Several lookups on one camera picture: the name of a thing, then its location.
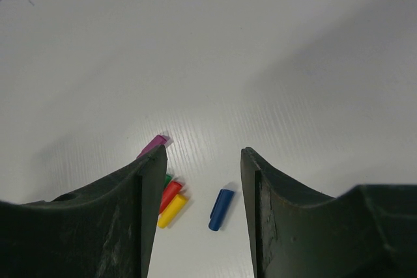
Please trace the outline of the green pen cap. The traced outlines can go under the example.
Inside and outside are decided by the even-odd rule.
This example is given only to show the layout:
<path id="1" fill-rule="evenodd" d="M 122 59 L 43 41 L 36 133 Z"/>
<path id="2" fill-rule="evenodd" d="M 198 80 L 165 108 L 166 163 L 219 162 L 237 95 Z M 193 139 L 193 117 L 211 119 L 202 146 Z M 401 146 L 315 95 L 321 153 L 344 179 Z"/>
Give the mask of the green pen cap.
<path id="1" fill-rule="evenodd" d="M 170 174 L 165 175 L 164 188 L 172 181 L 173 177 Z"/>

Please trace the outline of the yellow pen cap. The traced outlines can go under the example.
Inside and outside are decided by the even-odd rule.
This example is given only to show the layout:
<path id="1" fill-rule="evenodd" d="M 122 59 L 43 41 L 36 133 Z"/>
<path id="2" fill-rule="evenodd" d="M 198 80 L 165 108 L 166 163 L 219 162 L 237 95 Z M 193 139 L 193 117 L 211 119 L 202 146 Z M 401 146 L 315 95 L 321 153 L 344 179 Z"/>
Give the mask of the yellow pen cap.
<path id="1" fill-rule="evenodd" d="M 165 210 L 161 213 L 157 222 L 157 226 L 161 229 L 166 228 L 172 220 L 179 214 L 179 212 L 185 207 L 188 202 L 188 197 L 177 194 L 173 200 L 167 205 Z"/>

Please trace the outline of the blue pen cap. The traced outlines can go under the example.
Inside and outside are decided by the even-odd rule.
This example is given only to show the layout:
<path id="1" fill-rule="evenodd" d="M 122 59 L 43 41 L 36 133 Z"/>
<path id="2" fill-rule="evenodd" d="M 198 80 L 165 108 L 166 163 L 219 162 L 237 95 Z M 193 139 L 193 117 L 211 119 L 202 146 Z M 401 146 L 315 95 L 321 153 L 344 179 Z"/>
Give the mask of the blue pen cap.
<path id="1" fill-rule="evenodd" d="M 230 189 L 221 189 L 216 198 L 214 206 L 209 216 L 208 228 L 212 231 L 219 231 L 225 216 L 228 212 L 229 206 L 233 200 L 235 192 Z"/>

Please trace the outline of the purple pen cap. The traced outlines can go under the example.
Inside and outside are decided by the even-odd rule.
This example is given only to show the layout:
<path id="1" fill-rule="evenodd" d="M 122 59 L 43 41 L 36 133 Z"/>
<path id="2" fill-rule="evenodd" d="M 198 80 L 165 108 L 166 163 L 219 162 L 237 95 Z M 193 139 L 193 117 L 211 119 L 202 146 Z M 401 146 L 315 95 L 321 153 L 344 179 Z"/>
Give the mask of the purple pen cap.
<path id="1" fill-rule="evenodd" d="M 169 146 L 172 143 L 170 136 L 158 134 L 152 140 L 148 142 L 148 144 L 141 150 L 141 152 L 137 155 L 137 159 L 142 157 L 143 155 L 147 154 L 153 148 L 159 145 Z"/>

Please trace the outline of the red pen cap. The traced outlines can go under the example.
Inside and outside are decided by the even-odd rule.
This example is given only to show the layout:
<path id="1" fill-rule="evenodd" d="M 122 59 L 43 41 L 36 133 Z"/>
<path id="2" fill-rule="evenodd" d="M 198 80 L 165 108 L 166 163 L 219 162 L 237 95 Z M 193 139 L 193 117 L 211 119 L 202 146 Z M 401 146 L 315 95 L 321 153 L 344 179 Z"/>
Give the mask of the red pen cap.
<path id="1" fill-rule="evenodd" d="M 177 181 L 170 181 L 162 193 L 162 200 L 160 204 L 159 214 L 168 207 L 176 195 L 178 195 L 183 185 Z"/>

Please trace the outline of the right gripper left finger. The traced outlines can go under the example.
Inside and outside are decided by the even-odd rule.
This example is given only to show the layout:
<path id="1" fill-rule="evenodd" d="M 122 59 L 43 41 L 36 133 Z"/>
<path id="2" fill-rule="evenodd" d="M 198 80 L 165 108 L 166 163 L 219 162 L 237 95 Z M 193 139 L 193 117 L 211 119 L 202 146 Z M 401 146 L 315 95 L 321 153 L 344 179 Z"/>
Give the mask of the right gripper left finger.
<path id="1" fill-rule="evenodd" d="M 1 203 L 2 277 L 146 277 L 164 146 L 52 201 Z"/>

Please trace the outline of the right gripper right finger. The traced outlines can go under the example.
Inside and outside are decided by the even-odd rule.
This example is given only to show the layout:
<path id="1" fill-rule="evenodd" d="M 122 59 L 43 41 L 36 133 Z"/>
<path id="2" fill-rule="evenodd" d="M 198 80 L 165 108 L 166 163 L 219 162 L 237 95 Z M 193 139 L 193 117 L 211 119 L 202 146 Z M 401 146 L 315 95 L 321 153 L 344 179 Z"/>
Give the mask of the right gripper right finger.
<path id="1" fill-rule="evenodd" d="M 250 147 L 240 171 L 256 277 L 416 276 L 416 186 L 362 184 L 331 197 Z"/>

